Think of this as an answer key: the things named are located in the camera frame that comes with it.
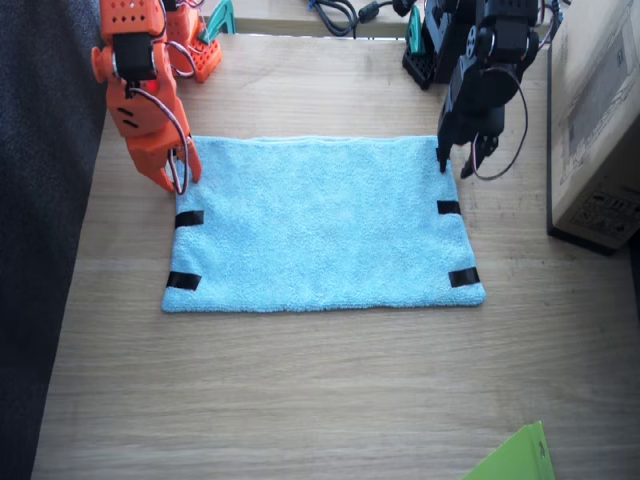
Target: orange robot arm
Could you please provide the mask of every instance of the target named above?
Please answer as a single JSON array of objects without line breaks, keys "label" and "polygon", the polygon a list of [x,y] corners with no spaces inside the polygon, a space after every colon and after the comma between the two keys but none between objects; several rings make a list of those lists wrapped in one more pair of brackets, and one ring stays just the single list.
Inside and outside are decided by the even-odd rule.
[{"label": "orange robot arm", "polygon": [[[172,68],[183,75],[195,74],[198,81],[204,81],[220,61],[220,49],[216,46],[217,59],[209,54],[208,60],[199,64],[187,58],[186,48],[195,48],[193,44],[197,41],[192,36],[174,40],[188,39],[186,45],[167,43],[172,25],[170,15],[181,12],[191,18],[195,13],[198,20],[197,12],[188,4],[168,14],[167,2],[170,0],[100,0],[102,38],[106,46],[102,50],[95,47],[91,60],[96,79],[108,83],[107,107],[118,131],[125,137],[138,171],[165,190],[182,194],[188,185],[188,175],[185,170],[180,185],[174,158],[188,163],[195,182],[200,179],[202,165],[182,102],[177,97]],[[197,31],[202,27],[195,23],[191,28]],[[172,67],[168,50],[171,46],[179,66]],[[173,182],[165,171],[167,161]]]}]

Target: cardboard box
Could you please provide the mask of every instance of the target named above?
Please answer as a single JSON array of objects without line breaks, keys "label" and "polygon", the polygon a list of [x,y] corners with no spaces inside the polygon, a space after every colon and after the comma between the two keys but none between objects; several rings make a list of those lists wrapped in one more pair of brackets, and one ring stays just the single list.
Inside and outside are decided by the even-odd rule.
[{"label": "cardboard box", "polygon": [[640,0],[579,0],[549,50],[548,231],[611,253],[640,229]]}]

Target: gray cloth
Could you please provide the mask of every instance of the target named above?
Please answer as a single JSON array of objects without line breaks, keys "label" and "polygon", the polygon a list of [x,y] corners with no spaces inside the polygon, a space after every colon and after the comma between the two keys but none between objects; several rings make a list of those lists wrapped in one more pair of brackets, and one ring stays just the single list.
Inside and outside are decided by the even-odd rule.
[{"label": "gray cloth", "polygon": [[105,115],[98,0],[0,0],[0,478],[30,478]]}]

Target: blue towel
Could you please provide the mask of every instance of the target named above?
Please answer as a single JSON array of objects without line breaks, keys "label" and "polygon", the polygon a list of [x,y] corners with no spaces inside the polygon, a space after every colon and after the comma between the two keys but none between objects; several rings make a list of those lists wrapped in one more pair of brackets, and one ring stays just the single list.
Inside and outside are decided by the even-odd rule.
[{"label": "blue towel", "polygon": [[474,306],[486,295],[434,137],[195,138],[167,312]]}]

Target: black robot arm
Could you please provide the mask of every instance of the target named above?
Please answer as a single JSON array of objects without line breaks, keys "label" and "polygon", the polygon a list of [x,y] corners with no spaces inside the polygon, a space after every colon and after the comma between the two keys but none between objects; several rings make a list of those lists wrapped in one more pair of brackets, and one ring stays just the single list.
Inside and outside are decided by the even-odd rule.
[{"label": "black robot arm", "polygon": [[[394,7],[396,3],[404,11],[415,1],[396,0]],[[539,0],[427,1],[420,32],[425,54],[414,63],[405,53],[403,64],[423,89],[432,82],[449,83],[438,124],[442,172],[454,144],[473,142],[462,178],[473,173],[474,158],[480,166],[497,148],[505,105],[520,90],[538,53],[539,37],[533,30],[538,5]]]}]

